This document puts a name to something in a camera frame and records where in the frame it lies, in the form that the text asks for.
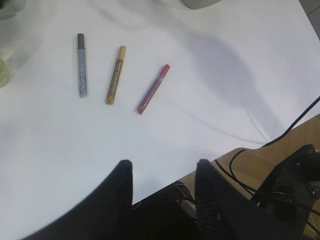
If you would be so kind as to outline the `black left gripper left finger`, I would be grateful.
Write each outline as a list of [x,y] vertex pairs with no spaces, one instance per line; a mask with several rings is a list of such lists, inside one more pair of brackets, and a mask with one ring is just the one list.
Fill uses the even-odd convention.
[[28,240],[128,240],[131,231],[133,166],[121,160],[83,201]]

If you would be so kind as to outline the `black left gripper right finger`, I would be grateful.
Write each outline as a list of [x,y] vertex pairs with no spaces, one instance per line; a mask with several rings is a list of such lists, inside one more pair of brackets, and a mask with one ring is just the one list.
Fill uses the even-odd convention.
[[301,240],[303,235],[258,209],[206,159],[195,172],[196,215],[203,240]]

